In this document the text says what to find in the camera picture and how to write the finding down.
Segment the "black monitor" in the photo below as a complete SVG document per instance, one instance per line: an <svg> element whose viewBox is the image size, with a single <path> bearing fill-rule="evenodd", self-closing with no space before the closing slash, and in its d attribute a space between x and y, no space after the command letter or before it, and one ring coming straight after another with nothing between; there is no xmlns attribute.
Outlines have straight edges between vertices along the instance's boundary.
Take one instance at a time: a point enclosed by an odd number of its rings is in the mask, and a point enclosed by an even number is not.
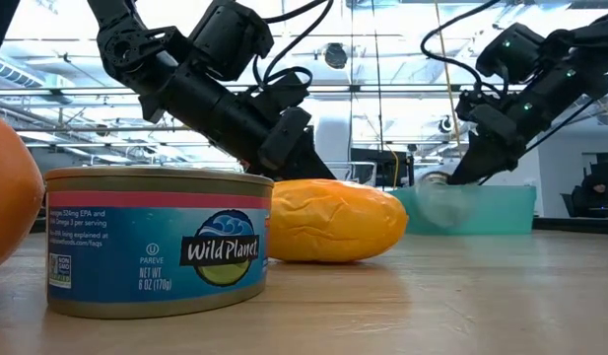
<svg viewBox="0 0 608 355"><path fill-rule="evenodd" d="M375 164L375 186L399 187L415 182L414 159L406 152L352 148L350 158L355 163Z"/></svg>

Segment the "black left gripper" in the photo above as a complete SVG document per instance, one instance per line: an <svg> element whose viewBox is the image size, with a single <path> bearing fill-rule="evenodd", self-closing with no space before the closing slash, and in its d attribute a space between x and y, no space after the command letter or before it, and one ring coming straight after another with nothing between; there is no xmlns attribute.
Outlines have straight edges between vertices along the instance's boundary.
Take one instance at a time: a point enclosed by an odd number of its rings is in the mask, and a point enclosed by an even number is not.
<svg viewBox="0 0 608 355"><path fill-rule="evenodd" d="M260 139L256 157L241 160L247 173L277 173L277 180L335 179L314 148L311 115L299 107L308 95L297 74L289 73L260 94L248 89L238 97L259 115L268 133Z"/></svg>

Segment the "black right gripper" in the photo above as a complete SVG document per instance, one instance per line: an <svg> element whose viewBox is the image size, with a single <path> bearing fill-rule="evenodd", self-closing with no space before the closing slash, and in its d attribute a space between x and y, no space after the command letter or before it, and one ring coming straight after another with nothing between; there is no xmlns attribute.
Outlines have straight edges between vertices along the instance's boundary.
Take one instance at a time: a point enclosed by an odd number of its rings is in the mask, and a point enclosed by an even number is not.
<svg viewBox="0 0 608 355"><path fill-rule="evenodd" d="M517 167L524 140L517 124L502 112L498 98L463 91L455 108L458 117L475 125L468 133L468 149L448 177L450 185L469 184Z"/></svg>

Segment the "black metal table frame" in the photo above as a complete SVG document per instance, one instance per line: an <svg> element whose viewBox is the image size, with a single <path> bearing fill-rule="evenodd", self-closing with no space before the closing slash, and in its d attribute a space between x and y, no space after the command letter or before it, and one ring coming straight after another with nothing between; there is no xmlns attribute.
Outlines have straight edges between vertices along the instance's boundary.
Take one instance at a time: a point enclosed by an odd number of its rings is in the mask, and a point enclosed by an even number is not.
<svg viewBox="0 0 608 355"><path fill-rule="evenodd" d="M148 232L170 232L174 227L185 236L202 235L251 235L272 232L278 236L287 236L295 232L320 232L328 236L338 237L345 233L347 236L369 236L375 232L398 234L401 223L384 222L380 219L368 219L361 222L349 221L304 221L295 218L271 217L268 219L250 219L245 216L237 217L225 214L197 220L168 219L157 216L146 216L135 220L123 220L109 217L106 219L84 218L54 218L38 220L34 223L32 231L38 233L47 230L50 235L66 238L107 238L114 233L127 232L139 236ZM533 230L579 232L608 235L608 219L559 219L534 218Z"/></svg>

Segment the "person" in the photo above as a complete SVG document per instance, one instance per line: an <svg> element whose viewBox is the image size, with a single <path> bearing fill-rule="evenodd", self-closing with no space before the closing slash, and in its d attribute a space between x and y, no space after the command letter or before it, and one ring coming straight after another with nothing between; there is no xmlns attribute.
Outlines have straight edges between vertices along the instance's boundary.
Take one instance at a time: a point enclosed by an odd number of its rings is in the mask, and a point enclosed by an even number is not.
<svg viewBox="0 0 608 355"><path fill-rule="evenodd" d="M608 218L608 182L600 175L586 176L572 193L576 217Z"/></svg>

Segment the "white building column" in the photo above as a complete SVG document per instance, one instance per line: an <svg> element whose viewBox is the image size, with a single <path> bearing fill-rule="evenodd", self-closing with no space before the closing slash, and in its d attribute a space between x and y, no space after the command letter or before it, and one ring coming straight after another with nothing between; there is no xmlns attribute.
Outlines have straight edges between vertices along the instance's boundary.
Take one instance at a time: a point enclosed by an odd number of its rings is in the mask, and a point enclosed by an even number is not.
<svg viewBox="0 0 608 355"><path fill-rule="evenodd" d="M351 150L352 104L350 101L314 103L314 145L325 162L347 162Z"/></svg>

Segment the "blue Wild Planet tuna can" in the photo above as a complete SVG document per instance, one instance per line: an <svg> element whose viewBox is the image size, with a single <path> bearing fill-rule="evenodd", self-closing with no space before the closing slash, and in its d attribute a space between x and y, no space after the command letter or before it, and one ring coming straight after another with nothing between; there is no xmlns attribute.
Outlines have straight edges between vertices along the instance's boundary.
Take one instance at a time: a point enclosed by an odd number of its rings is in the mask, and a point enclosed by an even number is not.
<svg viewBox="0 0 608 355"><path fill-rule="evenodd" d="M218 309L260 294L274 183L196 169L82 167L46 181L46 301L90 319Z"/></svg>

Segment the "orange fruit toy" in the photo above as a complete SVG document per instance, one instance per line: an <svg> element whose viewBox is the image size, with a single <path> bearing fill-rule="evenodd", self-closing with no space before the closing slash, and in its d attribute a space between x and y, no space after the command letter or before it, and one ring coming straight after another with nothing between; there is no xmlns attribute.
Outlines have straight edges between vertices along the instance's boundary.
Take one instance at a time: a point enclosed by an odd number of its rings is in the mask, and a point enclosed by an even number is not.
<svg viewBox="0 0 608 355"><path fill-rule="evenodd" d="M32 154L0 118L0 265L30 232L43 197L42 175Z"/></svg>

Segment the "teal plastic bin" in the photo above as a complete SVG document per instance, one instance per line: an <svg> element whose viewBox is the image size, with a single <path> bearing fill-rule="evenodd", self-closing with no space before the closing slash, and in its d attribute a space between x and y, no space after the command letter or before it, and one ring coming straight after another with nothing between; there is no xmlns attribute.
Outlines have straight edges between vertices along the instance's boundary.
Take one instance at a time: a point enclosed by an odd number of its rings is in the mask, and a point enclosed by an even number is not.
<svg viewBox="0 0 608 355"><path fill-rule="evenodd" d="M429 222L418 209L415 186L390 192L404 206L406 232L425 236L527 235L534 218L536 188L528 185L473 185L470 217L452 228Z"/></svg>

